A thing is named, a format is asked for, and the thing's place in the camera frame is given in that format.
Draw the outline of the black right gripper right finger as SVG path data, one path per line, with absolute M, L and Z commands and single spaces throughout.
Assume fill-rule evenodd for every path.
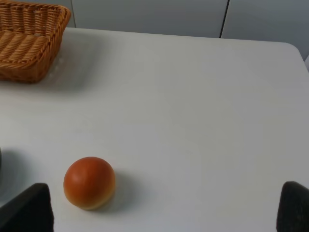
M 309 189 L 288 181 L 281 190 L 277 213 L 278 232 L 307 232 L 309 230 Z

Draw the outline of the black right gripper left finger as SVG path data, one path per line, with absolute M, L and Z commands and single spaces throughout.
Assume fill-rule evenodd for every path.
M 0 208 L 2 232 L 52 232 L 54 214 L 46 183 L 35 183 Z

